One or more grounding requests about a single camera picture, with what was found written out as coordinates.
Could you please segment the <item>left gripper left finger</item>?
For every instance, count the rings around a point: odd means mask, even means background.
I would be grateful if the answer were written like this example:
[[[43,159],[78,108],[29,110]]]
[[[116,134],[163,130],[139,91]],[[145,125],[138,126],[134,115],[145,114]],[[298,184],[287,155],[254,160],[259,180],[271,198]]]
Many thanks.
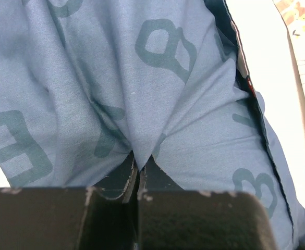
[[[133,154],[91,187],[0,188],[0,249],[133,249]]]

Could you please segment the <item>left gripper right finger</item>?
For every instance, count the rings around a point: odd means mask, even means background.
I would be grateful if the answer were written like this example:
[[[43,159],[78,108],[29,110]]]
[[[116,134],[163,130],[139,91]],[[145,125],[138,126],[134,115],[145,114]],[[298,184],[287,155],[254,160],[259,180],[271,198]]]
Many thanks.
[[[138,191],[140,249],[275,249],[267,213],[252,194],[185,191],[150,158]]]

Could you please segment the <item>blue cartoon mouse pillowcase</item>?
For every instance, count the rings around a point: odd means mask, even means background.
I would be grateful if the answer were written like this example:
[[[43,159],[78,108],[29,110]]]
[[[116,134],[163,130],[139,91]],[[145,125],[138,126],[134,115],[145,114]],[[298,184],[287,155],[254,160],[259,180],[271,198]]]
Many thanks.
[[[183,189],[255,194],[295,249],[305,209],[239,52],[224,1],[0,1],[0,167],[89,186],[153,157]]]

